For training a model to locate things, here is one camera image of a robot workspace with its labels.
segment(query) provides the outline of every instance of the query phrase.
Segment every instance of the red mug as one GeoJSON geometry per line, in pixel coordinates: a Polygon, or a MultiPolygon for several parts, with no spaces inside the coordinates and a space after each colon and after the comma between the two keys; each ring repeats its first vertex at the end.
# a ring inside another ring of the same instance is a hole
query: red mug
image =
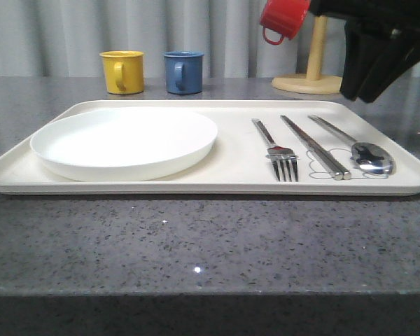
{"type": "Polygon", "coordinates": [[[309,7],[309,0],[267,0],[260,18],[263,26],[263,38],[277,46],[284,38],[293,39],[302,26],[309,7]],[[271,41],[266,36],[266,29],[281,35],[278,41],[271,41]]]}

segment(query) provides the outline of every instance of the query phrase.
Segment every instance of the blue mug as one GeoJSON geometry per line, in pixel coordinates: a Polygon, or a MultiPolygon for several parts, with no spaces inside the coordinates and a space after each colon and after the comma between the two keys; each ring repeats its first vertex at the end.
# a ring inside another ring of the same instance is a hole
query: blue mug
{"type": "Polygon", "coordinates": [[[202,91],[202,52],[169,51],[163,56],[168,92],[190,95],[202,91]]]}

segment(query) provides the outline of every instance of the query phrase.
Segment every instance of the black object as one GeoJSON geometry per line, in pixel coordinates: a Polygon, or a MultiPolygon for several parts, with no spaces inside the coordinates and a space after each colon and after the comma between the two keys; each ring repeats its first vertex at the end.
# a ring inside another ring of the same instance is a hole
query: black object
{"type": "Polygon", "coordinates": [[[312,0],[309,11],[346,20],[347,99],[373,102],[420,61],[420,0],[312,0]]]}

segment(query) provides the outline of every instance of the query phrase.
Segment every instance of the wooden base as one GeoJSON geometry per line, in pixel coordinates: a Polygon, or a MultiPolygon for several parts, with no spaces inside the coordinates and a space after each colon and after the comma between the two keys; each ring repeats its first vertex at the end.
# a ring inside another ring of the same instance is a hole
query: wooden base
{"type": "Polygon", "coordinates": [[[339,93],[342,77],[321,75],[318,80],[308,80],[305,73],[293,73],[274,78],[272,86],[279,90],[324,95],[339,93]]]}

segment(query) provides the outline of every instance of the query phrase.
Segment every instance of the mug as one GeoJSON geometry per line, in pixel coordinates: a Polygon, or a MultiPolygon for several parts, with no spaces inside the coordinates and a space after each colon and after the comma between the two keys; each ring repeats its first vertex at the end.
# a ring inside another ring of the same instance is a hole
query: mug
{"type": "Polygon", "coordinates": [[[260,18],[263,26],[263,38],[274,46],[284,38],[293,39],[307,16],[309,0],[268,0],[260,18]],[[278,41],[271,41],[266,36],[266,29],[281,35],[278,41]]]}
{"type": "Polygon", "coordinates": [[[106,51],[103,59],[107,92],[130,95],[145,90],[141,51],[106,51]]]}
{"type": "Polygon", "coordinates": [[[170,51],[163,55],[168,92],[190,95],[202,91],[202,52],[170,51]]]}

